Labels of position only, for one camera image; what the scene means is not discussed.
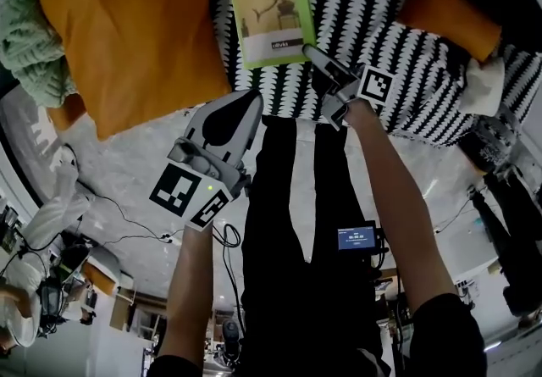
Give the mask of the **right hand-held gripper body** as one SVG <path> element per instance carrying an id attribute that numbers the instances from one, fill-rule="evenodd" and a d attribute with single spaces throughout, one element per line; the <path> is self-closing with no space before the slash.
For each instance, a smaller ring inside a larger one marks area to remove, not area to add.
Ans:
<path id="1" fill-rule="evenodd" d="M 362 99 L 372 106 L 384 106 L 393 86 L 393 75 L 377 67 L 363 64 L 352 73 L 357 80 L 334 94 L 329 92 L 322 100 L 322 115 L 336 130 L 342 126 L 350 103 Z"/>

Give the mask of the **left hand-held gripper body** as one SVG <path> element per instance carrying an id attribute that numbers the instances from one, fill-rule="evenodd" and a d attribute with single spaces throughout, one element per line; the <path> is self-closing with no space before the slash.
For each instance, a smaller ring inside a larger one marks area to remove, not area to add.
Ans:
<path id="1" fill-rule="evenodd" d="M 202 231 L 250 183 L 242 158 L 244 145 L 204 147 L 186 137 L 178 138 L 149 200 Z"/>

